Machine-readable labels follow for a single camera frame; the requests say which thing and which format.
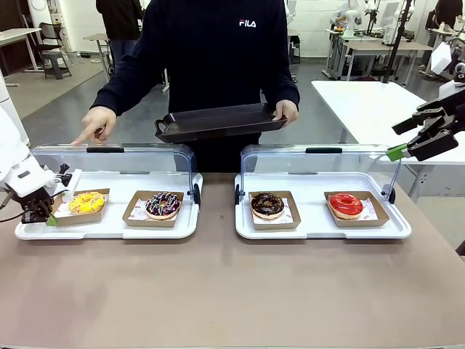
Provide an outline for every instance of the black cable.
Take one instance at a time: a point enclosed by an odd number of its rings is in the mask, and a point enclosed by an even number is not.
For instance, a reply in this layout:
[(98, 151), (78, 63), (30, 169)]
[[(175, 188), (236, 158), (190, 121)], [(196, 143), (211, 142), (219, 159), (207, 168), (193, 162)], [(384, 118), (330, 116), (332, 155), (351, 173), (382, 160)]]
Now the black cable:
[[(68, 189), (65, 189), (65, 190), (62, 190), (62, 191), (59, 191), (58, 193), (50, 196), (49, 198), (54, 198), (55, 196), (59, 196), (60, 194), (63, 194), (64, 192), (68, 191)], [(10, 217), (10, 218), (7, 218), (5, 220), (0, 220), (0, 223), (5, 223), (5, 222), (9, 222), (10, 220), (15, 220), (16, 218), (19, 218), (21, 217), (23, 214), (25, 213), (28, 213), (30, 211), (34, 211), (34, 208), (36, 208), (39, 204), (41, 204), (44, 200), (40, 200), (40, 202), (38, 202), (36, 205), (34, 205), (34, 207), (31, 207), (30, 209), (26, 209), (25, 211), (22, 211), (21, 213), (17, 214), (16, 216), (14, 217)]]
[(406, 1), (406, 5), (405, 5), (404, 13), (402, 14), (402, 18), (400, 20), (400, 26), (399, 26), (399, 29), (397, 30), (397, 36), (395, 38), (394, 47), (392, 48), (392, 52), (389, 57), (389, 63), (387, 65), (386, 73), (384, 74), (383, 84), (387, 84), (387, 82), (389, 81), (391, 69), (392, 69), (392, 66), (394, 65), (395, 57), (397, 55), (397, 50), (399, 49), (400, 40), (402, 36), (404, 35), (405, 24), (407, 23), (407, 17), (408, 17), (408, 10), (410, 9), (410, 5), (412, 4), (412, 0), (405, 0), (405, 1)]

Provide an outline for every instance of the sleeve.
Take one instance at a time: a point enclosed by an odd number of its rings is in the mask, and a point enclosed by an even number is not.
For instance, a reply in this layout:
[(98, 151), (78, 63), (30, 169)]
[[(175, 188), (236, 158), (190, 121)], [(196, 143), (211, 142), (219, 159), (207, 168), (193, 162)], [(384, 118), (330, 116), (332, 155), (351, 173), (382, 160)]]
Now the sleeve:
[(456, 16), (462, 16), (464, 10), (464, 2), (462, 0), (457, 1), (457, 11)]
[(262, 90), (269, 104), (291, 100), (299, 105), (300, 95), (289, 71), (288, 29), (283, 0), (271, 0), (267, 31), (267, 63), (262, 73)]
[(98, 93), (91, 108), (103, 106), (117, 116), (134, 107), (156, 85), (166, 67), (167, 30), (162, 0), (152, 0), (145, 13), (142, 35), (131, 55)]

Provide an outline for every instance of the cable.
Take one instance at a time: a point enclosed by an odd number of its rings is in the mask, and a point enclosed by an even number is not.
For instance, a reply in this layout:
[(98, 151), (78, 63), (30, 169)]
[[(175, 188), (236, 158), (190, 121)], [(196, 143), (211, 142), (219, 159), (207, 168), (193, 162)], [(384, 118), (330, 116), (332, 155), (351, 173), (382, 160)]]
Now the cable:
[[(64, 192), (66, 191), (69, 191), (68, 189), (65, 189), (65, 190), (62, 190), (62, 191), (59, 191), (58, 193), (50, 196), (49, 198), (54, 198), (55, 196), (59, 196), (60, 194), (63, 194)], [(38, 202), (36, 205), (34, 205), (34, 207), (37, 207), (39, 204), (41, 204), (44, 200), (40, 200), (40, 202)], [(5, 222), (9, 222), (10, 220), (15, 220), (16, 218), (19, 218), (21, 217), (23, 214), (25, 213), (28, 213), (30, 211), (34, 211), (34, 207), (31, 207), (30, 209), (26, 209), (25, 211), (22, 211), (21, 213), (17, 214), (16, 216), (14, 217), (10, 217), (10, 218), (7, 218), (5, 220), (0, 220), (0, 223), (5, 223)]]

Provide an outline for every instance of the person in background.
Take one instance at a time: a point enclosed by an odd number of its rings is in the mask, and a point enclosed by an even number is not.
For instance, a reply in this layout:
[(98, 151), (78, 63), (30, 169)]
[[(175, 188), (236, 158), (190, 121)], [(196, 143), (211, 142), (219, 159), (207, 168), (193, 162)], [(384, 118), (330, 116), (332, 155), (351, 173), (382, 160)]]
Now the person in background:
[(97, 0), (108, 39), (115, 58), (115, 67), (124, 55), (130, 55), (140, 37), (139, 22), (143, 18), (139, 0)]
[[(97, 94), (83, 118), (85, 140), (104, 143), (116, 117), (133, 108), (167, 68), (169, 113), (260, 103), (262, 90), (286, 124), (299, 115), (291, 80), (283, 0), (152, 0), (132, 55)], [(260, 134), (186, 142), (199, 172), (240, 172), (240, 152)]]
[[(426, 24), (427, 29), (438, 29), (440, 24), (444, 22), (453, 29), (456, 24), (456, 19), (462, 21), (462, 10), (464, 4), (462, 0), (438, 0), (436, 7), (434, 8), (434, 14), (432, 20)], [(436, 33), (431, 32), (428, 40), (428, 46), (434, 47), (436, 42)], [(428, 65), (429, 58), (431, 57), (431, 51), (425, 51), (421, 65), (418, 67), (420, 73), (424, 73), (426, 66)]]

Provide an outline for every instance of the fila logo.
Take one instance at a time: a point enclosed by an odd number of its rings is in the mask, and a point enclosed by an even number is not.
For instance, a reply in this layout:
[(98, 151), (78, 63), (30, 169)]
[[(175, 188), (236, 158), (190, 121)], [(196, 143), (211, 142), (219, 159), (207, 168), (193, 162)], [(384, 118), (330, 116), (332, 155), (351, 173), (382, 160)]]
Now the fila logo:
[(252, 20), (239, 20), (239, 26), (242, 27), (248, 27), (248, 28), (256, 28), (255, 21)]

